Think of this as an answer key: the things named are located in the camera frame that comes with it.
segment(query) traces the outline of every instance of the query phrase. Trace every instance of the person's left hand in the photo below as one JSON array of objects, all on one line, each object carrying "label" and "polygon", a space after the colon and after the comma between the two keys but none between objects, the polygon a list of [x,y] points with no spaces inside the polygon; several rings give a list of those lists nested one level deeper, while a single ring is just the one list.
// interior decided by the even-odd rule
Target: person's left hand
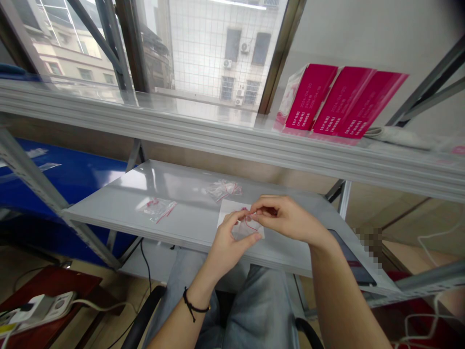
[{"label": "person's left hand", "polygon": [[245,251],[262,238],[260,233],[253,233],[239,241],[234,239],[231,233],[234,225],[249,214],[250,212],[245,210],[232,212],[224,217],[223,223],[218,227],[217,235],[205,261],[205,266],[216,281],[234,268]]}]

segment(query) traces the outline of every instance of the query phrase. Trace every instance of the white card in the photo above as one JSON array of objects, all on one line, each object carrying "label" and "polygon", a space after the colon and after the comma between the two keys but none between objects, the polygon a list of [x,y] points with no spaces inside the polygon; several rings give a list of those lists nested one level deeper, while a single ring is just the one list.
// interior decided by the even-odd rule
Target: white card
[{"label": "white card", "polygon": [[[219,227],[219,225],[221,223],[223,223],[224,217],[226,215],[228,215],[228,214],[230,214],[231,212],[234,212],[234,211],[240,211],[243,208],[246,208],[247,210],[250,210],[251,206],[252,205],[250,205],[250,204],[238,203],[236,201],[223,199],[223,201],[221,201],[221,208],[219,209],[219,217],[218,217],[217,228]],[[262,226],[260,226],[260,228],[258,228],[258,232],[260,233],[262,238],[265,238],[265,231],[264,231],[264,228]]]}]

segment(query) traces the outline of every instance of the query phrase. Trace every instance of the person's right hand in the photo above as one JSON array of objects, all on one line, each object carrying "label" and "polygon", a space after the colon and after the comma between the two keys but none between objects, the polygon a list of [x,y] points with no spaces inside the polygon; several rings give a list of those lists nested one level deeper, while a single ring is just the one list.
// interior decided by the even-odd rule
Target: person's right hand
[{"label": "person's right hand", "polygon": [[322,246],[333,238],[320,221],[289,196],[262,195],[250,208],[250,214],[261,225],[310,246]]}]

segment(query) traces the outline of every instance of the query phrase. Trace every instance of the glass pane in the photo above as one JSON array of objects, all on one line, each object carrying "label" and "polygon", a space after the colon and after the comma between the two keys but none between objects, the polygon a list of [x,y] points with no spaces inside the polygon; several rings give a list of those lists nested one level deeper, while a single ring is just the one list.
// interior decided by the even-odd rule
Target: glass pane
[{"label": "glass pane", "polygon": [[257,111],[286,0],[137,0],[151,91]]},{"label": "glass pane", "polygon": [[[80,2],[104,35],[95,1]],[[117,87],[112,63],[67,1],[15,0],[13,4],[52,81],[66,82],[57,86]],[[89,91],[82,95],[91,96]]]}]

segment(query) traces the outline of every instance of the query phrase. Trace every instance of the plug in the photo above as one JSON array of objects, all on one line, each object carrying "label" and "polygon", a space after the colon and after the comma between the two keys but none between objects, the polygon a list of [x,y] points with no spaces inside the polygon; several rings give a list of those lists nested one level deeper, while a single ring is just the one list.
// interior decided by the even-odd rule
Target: plug
[{"label": "plug", "polygon": [[10,319],[10,323],[25,322],[28,324],[36,323],[42,320],[50,307],[52,306],[55,297],[40,296],[32,297],[31,300],[20,307],[19,311]]}]

